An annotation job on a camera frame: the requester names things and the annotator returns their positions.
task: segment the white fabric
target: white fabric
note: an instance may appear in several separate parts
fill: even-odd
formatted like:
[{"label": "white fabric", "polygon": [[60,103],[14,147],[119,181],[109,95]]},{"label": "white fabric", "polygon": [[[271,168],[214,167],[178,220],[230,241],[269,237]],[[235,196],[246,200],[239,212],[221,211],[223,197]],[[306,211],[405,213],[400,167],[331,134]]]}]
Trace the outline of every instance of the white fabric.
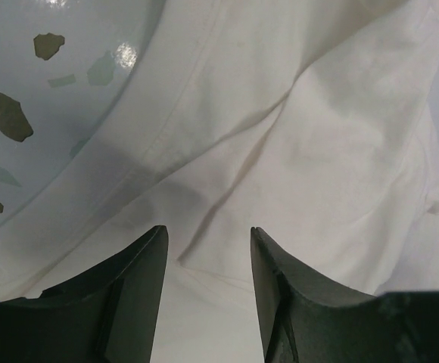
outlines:
[{"label": "white fabric", "polygon": [[251,226],[367,293],[439,288],[438,60],[439,0],[167,2],[104,125],[0,228],[0,299],[156,224],[153,362],[261,361]]}]

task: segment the white cloth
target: white cloth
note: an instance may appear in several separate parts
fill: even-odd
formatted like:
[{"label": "white cloth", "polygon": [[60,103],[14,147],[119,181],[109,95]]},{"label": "white cloth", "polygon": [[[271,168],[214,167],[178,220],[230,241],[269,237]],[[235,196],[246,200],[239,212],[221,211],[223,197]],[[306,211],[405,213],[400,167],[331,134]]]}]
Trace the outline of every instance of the white cloth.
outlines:
[{"label": "white cloth", "polygon": [[438,60],[439,0],[168,1],[97,134],[0,228],[0,299],[156,224],[171,261],[153,362],[261,361],[251,226],[367,293],[439,287],[439,257],[413,252],[439,243]]}]

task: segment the wrinkled cloth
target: wrinkled cloth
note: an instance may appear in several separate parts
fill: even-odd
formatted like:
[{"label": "wrinkled cloth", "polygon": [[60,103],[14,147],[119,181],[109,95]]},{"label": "wrinkled cloth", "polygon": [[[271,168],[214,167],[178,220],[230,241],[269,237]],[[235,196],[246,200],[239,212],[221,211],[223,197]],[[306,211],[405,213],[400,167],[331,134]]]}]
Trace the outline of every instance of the wrinkled cloth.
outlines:
[{"label": "wrinkled cloth", "polygon": [[152,362],[261,361],[250,227],[366,293],[439,288],[439,0],[175,0],[110,116],[0,228],[0,299],[170,233]]}]

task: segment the white garment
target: white garment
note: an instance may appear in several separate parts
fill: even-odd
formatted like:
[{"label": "white garment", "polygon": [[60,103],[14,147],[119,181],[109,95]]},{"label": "white garment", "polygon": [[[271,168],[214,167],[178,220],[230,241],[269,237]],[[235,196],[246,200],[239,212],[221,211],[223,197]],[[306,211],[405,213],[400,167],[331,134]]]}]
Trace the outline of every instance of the white garment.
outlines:
[{"label": "white garment", "polygon": [[[438,59],[439,0],[168,1],[104,125],[0,228],[0,299],[156,224],[180,265],[153,362],[261,361],[251,226],[367,293],[439,287],[439,258],[411,255],[439,236]],[[410,285],[403,263],[437,277]]]}]

